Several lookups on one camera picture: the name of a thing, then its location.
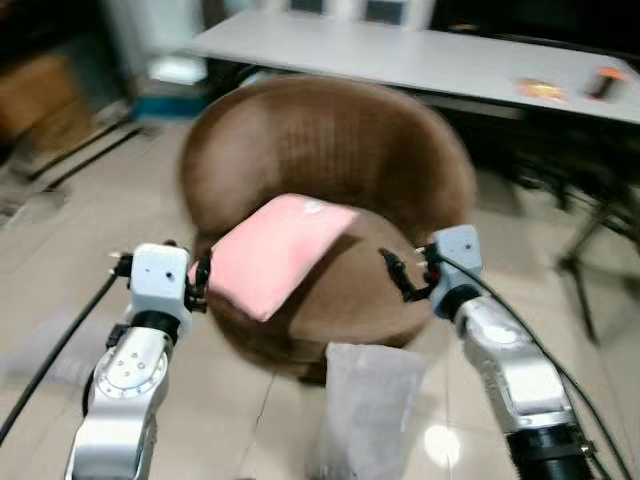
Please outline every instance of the pink pillow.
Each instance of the pink pillow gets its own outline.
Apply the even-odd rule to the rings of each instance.
[[[213,246],[209,290],[266,322],[357,215],[302,195],[271,200]]]

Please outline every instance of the plastic bag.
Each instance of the plastic bag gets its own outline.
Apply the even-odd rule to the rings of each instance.
[[[327,362],[327,411],[307,478],[399,479],[427,360],[395,348],[332,343]]]

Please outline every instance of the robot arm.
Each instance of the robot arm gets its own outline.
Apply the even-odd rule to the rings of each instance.
[[[190,310],[203,304],[208,271],[198,272],[195,288],[189,285],[184,249],[144,244],[129,259],[123,276],[130,277],[131,304],[94,370],[67,480],[148,478],[171,355],[190,330]]]
[[[383,251],[389,274],[405,299],[429,298],[436,315],[451,321],[465,357],[478,372],[494,415],[523,480],[593,478],[571,402],[551,361],[530,335],[496,300],[445,256],[479,275],[476,231],[469,225],[436,232],[420,249],[427,262],[428,287],[416,290],[404,265]]]

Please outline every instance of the wicker chair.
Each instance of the wicker chair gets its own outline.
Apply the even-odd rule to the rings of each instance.
[[[390,89],[304,75],[211,105],[190,134],[180,173],[196,256],[284,193],[361,209],[269,322],[208,298],[246,358],[314,380],[324,378],[330,341],[402,347],[422,330],[427,303],[402,303],[378,249],[404,257],[420,283],[415,246],[465,222],[475,190],[464,147],[437,114]]]

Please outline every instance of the white table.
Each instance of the white table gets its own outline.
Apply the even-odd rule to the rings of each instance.
[[[264,10],[231,17],[197,36],[189,50],[202,57],[640,124],[640,76],[619,59],[592,53]],[[613,101],[584,93],[601,67],[628,76]],[[522,78],[562,88],[567,101],[522,95],[517,85]]]

